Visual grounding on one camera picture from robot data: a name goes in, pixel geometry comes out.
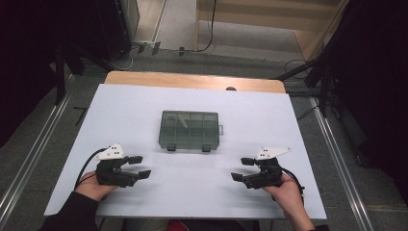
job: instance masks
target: sleeve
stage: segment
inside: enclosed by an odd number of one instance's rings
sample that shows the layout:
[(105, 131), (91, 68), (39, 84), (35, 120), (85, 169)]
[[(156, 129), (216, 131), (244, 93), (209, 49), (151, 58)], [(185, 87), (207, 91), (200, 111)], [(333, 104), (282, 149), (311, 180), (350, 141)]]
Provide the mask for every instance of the sleeve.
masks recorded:
[(62, 209), (45, 219), (39, 231), (97, 231), (95, 224), (99, 202), (72, 192)]

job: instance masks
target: black stand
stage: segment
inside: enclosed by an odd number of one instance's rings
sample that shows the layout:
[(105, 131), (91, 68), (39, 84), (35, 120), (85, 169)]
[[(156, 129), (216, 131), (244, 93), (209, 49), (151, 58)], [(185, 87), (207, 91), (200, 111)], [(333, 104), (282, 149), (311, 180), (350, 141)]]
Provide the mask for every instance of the black stand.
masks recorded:
[(356, 17), (357, 12), (360, 11), (363, 3), (364, 3), (364, 0), (362, 1), (354, 0), (348, 3), (344, 11), (344, 16), (339, 24), (338, 29), (336, 30), (336, 32), (334, 33), (330, 41), (327, 42), (323, 51), (316, 58), (312, 59), (306, 64), (303, 64), (289, 71), (288, 73), (285, 73), (278, 77), (269, 78), (269, 79), (285, 81), (302, 71), (312, 68), (308, 76), (306, 76), (306, 79), (304, 82), (307, 88), (312, 88), (312, 87), (315, 87), (316, 84), (321, 79), (319, 109), (321, 111), (321, 114), (324, 117), (326, 117), (325, 104), (327, 100), (329, 83), (333, 75), (332, 73), (333, 62), (331, 60), (331, 57), (334, 56), (335, 50), (339, 49), (339, 47), (337, 47), (339, 44), (339, 41), (343, 39), (343, 34), (345, 30)]
[(57, 99), (55, 105), (59, 105), (65, 96), (65, 74), (64, 62), (71, 70), (72, 74), (82, 75), (85, 67), (80, 60), (80, 56), (86, 57), (98, 64), (106, 71), (115, 70), (110, 64), (103, 62), (95, 57), (87, 50), (69, 42), (60, 40), (56, 45), (56, 84), (57, 84)]

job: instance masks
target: human hand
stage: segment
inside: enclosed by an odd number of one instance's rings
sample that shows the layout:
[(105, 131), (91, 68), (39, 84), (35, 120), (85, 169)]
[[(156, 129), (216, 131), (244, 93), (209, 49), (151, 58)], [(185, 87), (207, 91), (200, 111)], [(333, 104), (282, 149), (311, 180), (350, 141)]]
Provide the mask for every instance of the human hand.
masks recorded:
[(80, 182), (75, 192), (96, 201), (100, 201), (105, 195), (118, 188), (118, 186), (99, 185), (95, 171), (86, 173)]
[(279, 188), (270, 186), (263, 189), (276, 199), (293, 230), (314, 230), (315, 226), (306, 213), (296, 182), (286, 174), (282, 175), (282, 181)]

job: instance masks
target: metal rail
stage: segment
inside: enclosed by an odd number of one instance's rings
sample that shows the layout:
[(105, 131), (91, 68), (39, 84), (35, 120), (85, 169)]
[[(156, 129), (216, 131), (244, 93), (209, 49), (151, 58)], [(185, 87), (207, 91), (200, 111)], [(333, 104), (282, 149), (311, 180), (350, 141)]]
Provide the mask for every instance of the metal rail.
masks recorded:
[[(311, 104), (313, 107), (316, 107), (319, 104), (319, 101), (316, 98), (311, 98)], [(372, 226), (369, 214), (367, 213), (366, 206), (364, 205), (363, 200), (361, 199), (361, 196), (358, 193), (356, 186), (354, 185), (353, 179), (351, 178), (350, 172), (345, 165), (342, 153), (336, 143), (327, 118), (323, 117), (318, 107), (315, 108), (315, 114), (318, 119), (321, 132), (326, 139), (326, 143), (333, 158), (334, 165), (336, 166), (336, 170), (339, 173), (345, 190), (345, 194), (348, 198), (348, 202), (350, 203), (350, 207), (354, 213), (354, 216), (356, 217), (360, 230), (375, 230)]]
[(48, 143), (48, 140), (57, 126), (58, 121), (64, 112), (65, 106), (69, 101), (74, 85), (75, 77), (74, 75), (70, 75), (66, 85), (67, 92), (65, 97), (62, 99), (60, 105), (55, 106), (52, 110), (30, 152), (24, 160), (24, 163), (21, 165), (20, 170), (14, 177), (9, 188), (6, 190), (6, 193), (3, 195), (0, 203), (0, 231), (6, 226), (6, 222), (9, 219), (18, 198), (21, 196), (31, 174), (33, 173), (45, 145)]

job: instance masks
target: plastic organizer box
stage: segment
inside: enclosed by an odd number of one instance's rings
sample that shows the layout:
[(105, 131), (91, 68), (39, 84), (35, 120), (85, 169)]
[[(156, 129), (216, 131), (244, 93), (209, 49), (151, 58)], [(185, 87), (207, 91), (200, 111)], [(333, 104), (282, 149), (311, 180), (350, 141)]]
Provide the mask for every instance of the plastic organizer box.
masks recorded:
[(159, 144), (167, 151), (176, 149), (217, 150), (218, 114), (208, 112), (163, 111)]

